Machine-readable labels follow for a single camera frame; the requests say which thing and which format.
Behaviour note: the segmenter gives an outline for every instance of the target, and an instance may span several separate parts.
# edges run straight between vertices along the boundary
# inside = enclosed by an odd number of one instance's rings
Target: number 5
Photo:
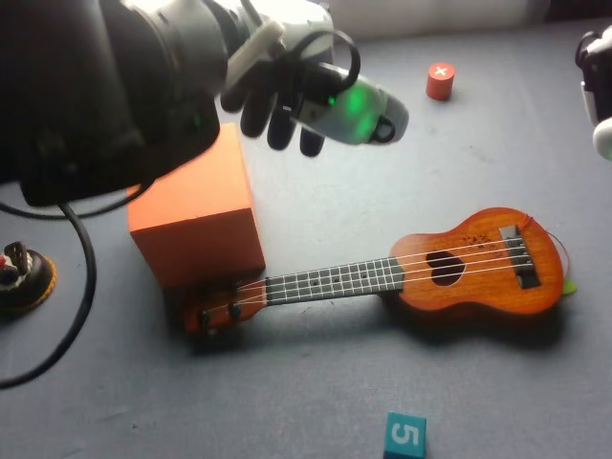
[[[419,429],[413,426],[404,426],[404,435],[398,435],[398,431],[402,428],[399,423],[396,423],[391,428],[391,438],[398,445],[405,445],[410,441],[410,434],[412,434],[412,445],[415,447],[419,445]]]

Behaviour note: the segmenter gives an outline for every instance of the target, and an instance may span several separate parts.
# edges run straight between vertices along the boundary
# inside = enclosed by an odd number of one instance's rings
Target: wooden ukulele
[[[552,307],[562,286],[561,261],[546,230],[518,210],[487,208],[451,231],[403,237],[386,258],[193,294],[183,321],[189,333],[199,333],[268,306],[384,292],[424,313],[479,304],[524,317]]]

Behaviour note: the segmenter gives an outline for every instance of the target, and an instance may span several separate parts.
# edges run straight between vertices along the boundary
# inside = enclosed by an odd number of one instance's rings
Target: blue cube
[[[384,459],[423,459],[427,419],[390,411],[386,418]]]

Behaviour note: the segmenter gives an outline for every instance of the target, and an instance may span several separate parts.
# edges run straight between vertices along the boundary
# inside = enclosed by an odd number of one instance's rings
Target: table surface
[[[612,163],[593,150],[573,61],[604,25],[363,44],[363,73],[410,109],[401,142],[328,142],[314,161],[297,139],[282,153],[243,142],[268,275],[385,256],[481,208],[529,212],[563,241],[579,284],[540,339],[471,327],[431,339],[367,296],[264,311],[234,346],[194,353],[168,327],[122,209],[87,222],[99,283],[74,347],[0,393],[0,457],[380,458],[398,410],[427,417],[429,458],[608,458]],[[448,103],[424,94],[437,60],[456,67]],[[13,187],[0,196],[20,203]],[[25,240],[59,271],[44,307],[0,329],[8,376],[65,333],[84,270],[68,224],[0,225],[4,243]]]

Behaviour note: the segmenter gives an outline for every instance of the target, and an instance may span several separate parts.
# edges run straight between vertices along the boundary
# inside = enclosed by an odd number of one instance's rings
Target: fretboard
[[[399,291],[404,270],[395,257],[266,279],[268,306]]]

